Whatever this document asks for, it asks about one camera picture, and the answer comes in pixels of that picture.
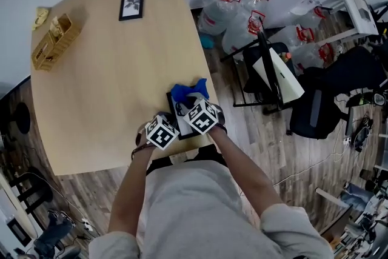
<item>hand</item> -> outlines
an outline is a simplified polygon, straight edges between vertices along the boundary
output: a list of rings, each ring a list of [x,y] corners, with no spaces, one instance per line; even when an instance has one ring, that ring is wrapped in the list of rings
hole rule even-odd
[[[211,105],[213,106],[213,108],[216,109],[216,113],[218,115],[218,123],[209,130],[210,136],[211,136],[210,131],[212,129],[214,129],[214,128],[222,129],[224,131],[224,133],[227,134],[227,130],[226,130],[226,127],[225,127],[224,111],[222,110],[222,108],[219,105],[216,105],[216,104],[211,104]]]
[[[214,138],[214,136],[217,136],[217,135],[225,135],[227,136],[227,133],[226,131],[224,130],[223,127],[221,127],[221,125],[215,125],[213,126],[209,131],[208,131],[208,134],[210,135],[210,137]]]
[[[137,134],[136,140],[135,140],[136,146],[138,146],[138,147],[147,143],[147,137],[146,137],[146,133],[145,133],[146,132],[145,126],[147,123],[148,122],[142,124],[138,129],[138,134]]]

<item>black chair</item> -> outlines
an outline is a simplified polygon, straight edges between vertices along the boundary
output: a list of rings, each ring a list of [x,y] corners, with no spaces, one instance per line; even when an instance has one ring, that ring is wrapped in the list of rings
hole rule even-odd
[[[371,42],[381,41],[383,39],[383,34],[385,29],[388,29],[388,22],[379,22],[379,20],[383,17],[383,15],[388,12],[388,4],[385,5],[385,7],[380,11],[376,12],[371,6],[369,6],[370,12],[372,14],[372,18],[375,21],[378,35],[370,35],[368,36],[369,40]]]
[[[11,121],[16,122],[16,125],[22,134],[27,134],[30,131],[30,111],[28,110],[28,107],[25,103],[19,103],[16,106],[16,110],[11,117]]]
[[[292,103],[290,131],[308,138],[325,139],[340,119],[344,119],[348,122],[349,135],[352,108],[348,114],[343,113],[335,104],[335,97],[355,89],[377,89],[386,78],[381,63],[364,47],[350,49],[326,69],[306,69],[298,79],[305,93]]]
[[[9,185],[10,187],[14,187],[29,180],[31,188],[27,189],[25,192],[21,192],[18,196],[18,200],[26,203],[27,208],[25,212],[30,214],[43,202],[51,202],[53,200],[53,192],[49,184],[47,184],[43,174],[37,168],[30,166],[27,172],[32,174],[24,174],[21,177],[17,177],[9,182]],[[27,199],[32,195],[35,195],[37,199],[29,205]]]
[[[283,109],[283,96],[281,94],[280,85],[278,82],[278,78],[276,77],[275,68],[273,66],[272,57],[270,54],[270,47],[278,53],[282,54],[283,52],[288,52],[287,46],[283,43],[276,43],[268,45],[266,37],[263,32],[257,33],[257,39],[253,40],[251,43],[241,47],[240,49],[234,51],[233,53],[221,58],[221,62],[224,62],[227,59],[232,58],[234,55],[243,52],[244,61],[247,66],[247,71],[249,75],[249,80],[245,85],[244,89],[241,84],[241,80],[238,76],[236,64],[233,62],[235,66],[235,72],[238,78],[238,83],[240,87],[240,91],[242,93],[242,98],[244,100],[244,104],[236,104],[234,103],[234,107],[248,107],[248,106],[260,106],[260,105],[268,105],[268,104],[276,104],[278,109]],[[260,58],[263,59],[264,68],[266,69],[266,75],[268,78],[268,82],[270,88],[264,82],[264,80],[260,77],[260,75],[253,69],[254,63],[257,62]],[[295,71],[293,69],[292,61],[289,61],[287,66],[295,75]],[[246,99],[244,96],[244,92],[246,93],[254,93],[256,102],[255,103],[246,103]]]

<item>framed photo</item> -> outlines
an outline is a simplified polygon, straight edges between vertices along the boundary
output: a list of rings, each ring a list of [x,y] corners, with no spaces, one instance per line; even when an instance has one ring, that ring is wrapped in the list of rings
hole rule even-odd
[[[119,21],[141,19],[144,0],[121,0]]]

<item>cable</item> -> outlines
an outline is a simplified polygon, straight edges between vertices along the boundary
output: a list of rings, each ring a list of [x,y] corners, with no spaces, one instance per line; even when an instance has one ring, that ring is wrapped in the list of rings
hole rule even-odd
[[[31,172],[26,172],[26,173],[23,173],[22,175],[20,175],[19,177],[22,177],[23,175],[25,175],[25,174],[32,174],[32,175],[35,175],[36,177],[38,177],[38,178],[40,178],[40,179],[42,179],[43,181],[45,181],[56,193],[58,193],[68,204],[70,204],[71,206],[73,206],[80,214],[81,214],[81,216],[83,217],[83,218],[86,218],[85,217],[85,215],[79,210],[79,208],[78,207],[76,207],[72,202],[70,202],[68,199],[66,199],[66,197],[65,196],[63,196],[63,194],[62,193],[60,193],[58,190],[56,190],[51,184],[49,184],[49,182],[46,180],[46,179],[44,179],[44,178],[42,178],[42,177],[40,177],[39,175],[37,175],[37,174],[35,174],[35,173],[31,173]]]
[[[86,232],[87,232],[92,238],[96,238],[93,234],[90,233],[89,230],[86,230]]]
[[[341,127],[339,128],[339,131],[338,131],[338,134],[337,134],[337,139],[335,140],[335,144],[334,144],[334,148],[333,148],[333,153],[331,153],[330,155],[328,155],[325,159],[323,159],[323,160],[321,160],[321,161],[319,161],[319,162],[317,162],[317,163],[315,163],[315,164],[309,166],[307,169],[304,169],[304,170],[302,170],[302,171],[299,172],[299,173],[289,175],[289,176],[286,177],[285,179],[279,181],[278,183],[276,183],[276,184],[274,184],[274,185],[272,185],[272,186],[273,186],[273,187],[276,187],[277,185],[283,183],[284,181],[288,180],[288,179],[291,178],[291,177],[295,177],[295,176],[298,176],[298,175],[300,175],[300,174],[302,174],[302,173],[304,173],[304,172],[307,172],[308,170],[310,170],[310,169],[313,168],[314,166],[317,166],[317,165],[321,164],[322,162],[325,162],[325,161],[326,161],[327,159],[329,159],[332,155],[341,155],[341,158],[339,159],[339,160],[341,160],[342,157],[343,157],[343,155],[344,155],[344,153],[345,153],[345,151],[346,151],[346,149],[347,149],[347,146],[345,147],[345,149],[344,149],[344,151],[343,151],[342,153],[335,153],[335,148],[336,148],[336,145],[337,145],[337,142],[338,142],[338,138],[340,137],[341,129],[342,129],[344,123],[345,123],[345,121],[342,122]]]
[[[28,252],[31,250],[31,248],[32,246],[25,251],[26,255],[28,255]]]
[[[360,120],[361,122],[363,122],[363,120],[364,120],[365,118],[370,119],[370,118],[369,118],[369,111],[367,111],[361,119],[355,120],[355,121],[353,121],[353,123],[354,123],[354,122],[357,122],[357,121],[359,121],[359,120]],[[315,167],[315,166],[321,164],[322,162],[325,162],[325,161],[326,161],[327,159],[329,159],[332,155],[334,155],[334,160],[333,160],[334,163],[337,163],[337,162],[341,161],[341,159],[343,158],[343,156],[344,156],[344,154],[345,154],[345,151],[346,151],[346,149],[347,149],[348,146],[346,146],[346,147],[344,148],[344,151],[343,151],[342,153],[335,153],[335,148],[336,148],[336,145],[337,145],[337,142],[338,142],[338,138],[340,137],[341,129],[342,129],[344,123],[345,123],[345,121],[342,122],[341,127],[339,128],[339,131],[338,131],[338,134],[337,134],[337,138],[336,138],[336,140],[335,140],[335,144],[334,144],[334,148],[333,148],[333,153],[331,153],[330,155],[328,155],[325,159],[323,159],[323,160],[321,160],[321,161],[319,161],[319,162],[317,162],[317,163],[315,163],[315,164],[309,166],[307,169],[304,169],[304,170],[302,170],[302,171],[299,172],[299,173],[289,175],[289,176],[286,177],[285,179],[283,179],[283,180],[279,181],[278,183],[274,184],[273,187],[276,187],[277,185],[281,184],[282,182],[288,180],[288,179],[291,178],[291,177],[295,177],[295,176],[298,176],[298,175],[300,175],[300,174],[302,174],[302,173],[304,173],[304,172],[307,172],[307,171],[310,170],[311,168],[313,168],[313,167]],[[358,156],[361,154],[361,152],[359,152],[359,154],[355,157],[355,161],[356,161],[356,159],[358,158]],[[336,155],[340,155],[341,157],[340,157],[338,160],[336,160],[336,159],[335,159],[335,156],[336,156]],[[353,162],[353,167],[352,167],[351,176],[353,176],[353,169],[354,169],[355,164],[357,164],[357,166],[358,166],[358,162],[355,162],[355,161]]]
[[[345,99],[341,99],[340,101],[337,99],[337,96],[334,97],[335,98],[335,101],[338,102],[338,103],[341,103],[341,102],[345,102],[347,103],[347,101]]]
[[[27,145],[24,145],[24,144],[21,144],[21,143],[19,143],[18,141],[16,141],[20,146],[23,146],[23,147],[26,147],[26,148],[29,148],[29,149],[33,149],[34,151],[35,151],[35,154],[36,154],[36,156],[38,157],[38,160],[39,160],[39,163],[40,163],[40,165],[41,165],[41,167],[43,167],[44,169],[45,169],[45,171],[46,171],[46,175],[49,177],[50,176],[50,174],[48,173],[48,170],[47,170],[47,168],[43,165],[43,163],[42,163],[42,160],[40,159],[40,157],[39,157],[39,153],[36,151],[36,149],[35,148],[33,148],[33,147],[30,147],[30,146],[27,146]],[[26,159],[27,161],[28,161],[28,163],[30,162],[30,160],[28,159],[28,156],[23,152],[23,154],[22,154],[22,162],[24,161],[24,159]],[[37,175],[37,174],[35,174],[35,173],[31,173],[31,172],[26,172],[26,173],[23,173],[22,175],[20,175],[19,177],[22,177],[23,175],[25,175],[25,174],[32,174],[32,175],[35,175],[36,177],[38,177],[38,178],[40,178],[40,179],[42,179],[43,181],[45,181],[56,193],[58,193],[66,202],[67,202],[67,209],[69,210],[69,212],[72,214],[72,212],[71,212],[71,210],[70,210],[70,205],[72,205],[81,215],[82,215],[82,218],[86,218],[85,217],[85,215],[79,210],[79,208],[78,207],[76,207],[73,203],[71,203],[68,199],[66,199],[66,197],[61,193],[61,191],[59,190],[60,188],[59,188],[59,186],[58,186],[58,184],[55,182],[55,180],[53,180],[53,182],[54,182],[54,184],[55,184],[55,186],[58,188],[58,190],[57,189],[55,189],[46,179],[44,179],[44,178],[42,178],[42,177],[40,177],[39,175]],[[79,221],[76,217],[74,217],[74,219],[76,220],[76,221],[78,221],[78,222],[80,222],[80,223],[82,223],[82,224],[86,224],[84,221]],[[89,226],[91,226],[92,228],[94,228],[94,230],[96,231],[96,233],[98,234],[98,236],[100,237],[101,235],[100,235],[100,233],[97,231],[97,229],[96,229],[96,227],[94,227],[94,226],[92,226],[90,223],[87,223]]]
[[[73,239],[73,242],[72,242],[70,245],[65,246],[65,247],[58,253],[58,255],[55,256],[55,259],[57,259],[60,255],[62,255],[62,254],[65,252],[65,250],[66,250],[67,247],[73,246],[73,245],[74,245],[74,242],[75,242],[75,240],[76,240],[77,238],[79,238],[79,237],[78,237],[78,236],[75,237],[75,238]]]

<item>wooden table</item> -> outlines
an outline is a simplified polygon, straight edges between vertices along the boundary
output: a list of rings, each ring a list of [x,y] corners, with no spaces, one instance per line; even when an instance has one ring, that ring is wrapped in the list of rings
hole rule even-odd
[[[142,19],[119,22],[121,0],[63,0],[32,33],[32,50],[55,16],[68,13],[81,34],[50,72],[31,69],[42,142],[55,175],[125,166],[138,127],[169,111],[176,83],[207,78],[214,86],[186,0],[144,0]],[[174,143],[156,157],[211,143],[205,136]]]

